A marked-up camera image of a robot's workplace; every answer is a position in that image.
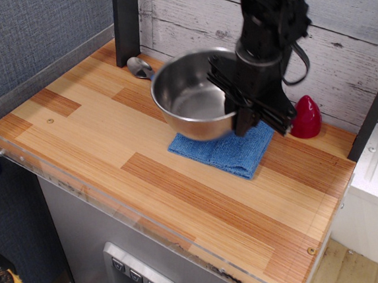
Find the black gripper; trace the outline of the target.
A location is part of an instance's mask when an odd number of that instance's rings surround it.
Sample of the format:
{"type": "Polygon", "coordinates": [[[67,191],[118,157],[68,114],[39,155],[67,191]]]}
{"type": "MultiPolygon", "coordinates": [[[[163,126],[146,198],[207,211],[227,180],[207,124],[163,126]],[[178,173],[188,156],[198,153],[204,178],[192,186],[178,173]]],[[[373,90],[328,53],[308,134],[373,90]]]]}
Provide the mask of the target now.
{"type": "Polygon", "coordinates": [[[245,136],[260,121],[280,135],[292,130],[297,111],[282,89],[280,64],[252,65],[236,53],[215,53],[208,59],[207,79],[225,93],[225,111],[236,114],[233,130],[245,136]]]}

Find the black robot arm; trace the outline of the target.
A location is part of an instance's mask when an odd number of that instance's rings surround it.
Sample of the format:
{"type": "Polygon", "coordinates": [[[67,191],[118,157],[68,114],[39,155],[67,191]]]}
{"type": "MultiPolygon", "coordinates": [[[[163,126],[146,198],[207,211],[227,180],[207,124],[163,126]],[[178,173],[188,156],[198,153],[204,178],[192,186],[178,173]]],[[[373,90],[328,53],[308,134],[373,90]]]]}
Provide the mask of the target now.
{"type": "Polygon", "coordinates": [[[297,112],[283,91],[293,86],[285,72],[292,53],[306,67],[310,62],[297,41],[311,24],[305,0],[240,0],[243,28],[235,57],[208,59],[208,79],[225,93],[225,110],[234,111],[235,134],[242,137],[260,121],[281,135],[292,130],[297,112]]]}

